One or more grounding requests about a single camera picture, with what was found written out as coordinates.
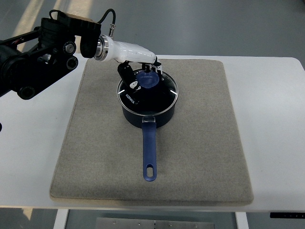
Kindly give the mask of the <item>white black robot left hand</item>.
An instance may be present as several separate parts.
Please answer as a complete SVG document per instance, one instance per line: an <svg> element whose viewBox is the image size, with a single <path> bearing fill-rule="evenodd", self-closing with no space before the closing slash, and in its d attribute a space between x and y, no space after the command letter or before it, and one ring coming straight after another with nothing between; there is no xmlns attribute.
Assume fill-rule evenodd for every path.
<svg viewBox="0 0 305 229"><path fill-rule="evenodd" d="M153 52L137 44L114 41L106 35L99 37L94 58L119 63L117 72L125 86L125 97L133 105L138 105L139 100L132 94L156 87L163 74L162 64Z"/></svg>

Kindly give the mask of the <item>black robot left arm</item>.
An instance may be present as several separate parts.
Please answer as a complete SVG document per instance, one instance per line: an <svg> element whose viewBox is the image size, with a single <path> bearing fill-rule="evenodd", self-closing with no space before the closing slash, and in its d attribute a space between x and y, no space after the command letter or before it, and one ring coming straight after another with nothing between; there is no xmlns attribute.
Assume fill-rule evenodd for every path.
<svg viewBox="0 0 305 229"><path fill-rule="evenodd" d="M57 17L42 18L33 31L0 42L0 94L14 91L29 100L77 68L75 37L81 38L84 58L102 51L101 23L112 13L113 33L116 13L108 9L102 18L91 19L56 10Z"/></svg>

